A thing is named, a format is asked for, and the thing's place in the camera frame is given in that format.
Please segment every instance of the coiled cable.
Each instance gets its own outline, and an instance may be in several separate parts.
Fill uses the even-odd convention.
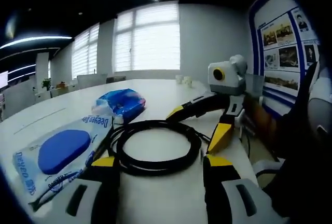
[[[159,162],[137,160],[125,153],[123,147],[132,135],[152,128],[165,128],[184,135],[190,142],[188,153],[177,159]],[[119,159],[120,168],[125,173],[136,176],[162,176],[184,170],[191,166],[199,154],[201,141],[209,143],[210,139],[206,135],[197,132],[194,128],[179,122],[146,120],[111,129],[105,141],[108,155]]]

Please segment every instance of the cup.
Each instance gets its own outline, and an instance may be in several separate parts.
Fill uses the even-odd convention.
[[[177,84],[182,84],[183,81],[183,75],[176,75],[175,80]]]
[[[184,84],[186,84],[188,87],[192,87],[192,79],[191,79],[191,77],[190,76],[185,76],[184,78],[183,78],[183,82],[184,82]]]

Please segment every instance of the plastic bag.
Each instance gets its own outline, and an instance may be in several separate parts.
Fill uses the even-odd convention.
[[[40,137],[28,147],[14,153],[13,164],[23,183],[28,201],[37,204],[46,202],[61,191],[66,184],[78,177],[92,163],[94,152],[111,127],[111,116],[86,116]],[[58,173],[52,175],[43,173],[38,160],[42,145],[56,134],[67,130],[87,132],[90,136],[88,147],[85,147],[85,151]]]
[[[126,124],[136,118],[145,107],[145,99],[132,89],[111,91],[96,100],[94,115],[114,117],[115,124]]]

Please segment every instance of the white desk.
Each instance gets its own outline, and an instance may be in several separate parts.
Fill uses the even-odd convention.
[[[134,121],[165,119],[178,105],[198,97],[206,88],[199,82],[193,88],[177,85],[175,80],[128,80],[78,90],[40,102],[13,115],[0,124],[1,165],[20,197],[16,185],[17,172],[12,165],[12,154],[36,138],[64,124],[91,113],[91,106],[102,94],[131,88],[146,99],[146,109]],[[211,136],[218,123],[220,111],[200,118],[191,118],[184,123],[199,132]],[[134,158],[147,161],[162,161],[183,156],[189,143],[180,134],[168,130],[147,130],[135,134],[125,145],[125,151]],[[238,138],[220,156],[230,160],[242,178],[257,179]],[[199,157],[187,170],[158,178],[121,175],[120,188],[121,223],[207,223],[204,202],[202,162]],[[41,208],[52,208],[52,203]]]

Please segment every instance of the table surface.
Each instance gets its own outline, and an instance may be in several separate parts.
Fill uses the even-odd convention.
[[[127,80],[67,93],[13,115],[0,123],[0,161],[12,189],[23,201],[18,174],[12,164],[12,154],[38,137],[91,114],[91,106],[102,94],[130,88],[146,99],[146,109],[133,122],[147,119],[165,119],[178,105],[192,100],[206,91],[200,82],[192,88],[178,85],[175,80]],[[221,111],[190,118],[183,123],[207,136],[212,135]],[[135,134],[124,150],[132,157],[147,161],[163,161],[183,156],[190,144],[186,138],[169,130],[147,130]],[[257,184],[246,152],[237,137],[218,156],[231,161],[242,178]],[[121,223],[207,223],[204,202],[202,160],[199,156],[187,170],[169,176],[134,177],[122,173],[119,219]],[[52,202],[34,216],[41,217],[52,208]]]

